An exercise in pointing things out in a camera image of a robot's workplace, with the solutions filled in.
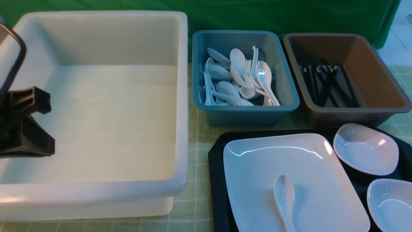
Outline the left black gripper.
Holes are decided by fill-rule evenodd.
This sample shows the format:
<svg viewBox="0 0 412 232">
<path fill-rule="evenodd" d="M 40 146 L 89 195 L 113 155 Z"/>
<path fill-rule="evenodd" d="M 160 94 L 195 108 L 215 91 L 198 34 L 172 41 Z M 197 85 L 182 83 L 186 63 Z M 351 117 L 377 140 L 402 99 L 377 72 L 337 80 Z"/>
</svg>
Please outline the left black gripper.
<svg viewBox="0 0 412 232">
<path fill-rule="evenodd" d="M 32 116 L 17 124 L 17 117 L 35 112 L 51 112 L 51 95 L 35 86 L 9 91 L 1 100 L 0 157 L 50 157 L 55 153 L 55 139 Z"/>
</svg>

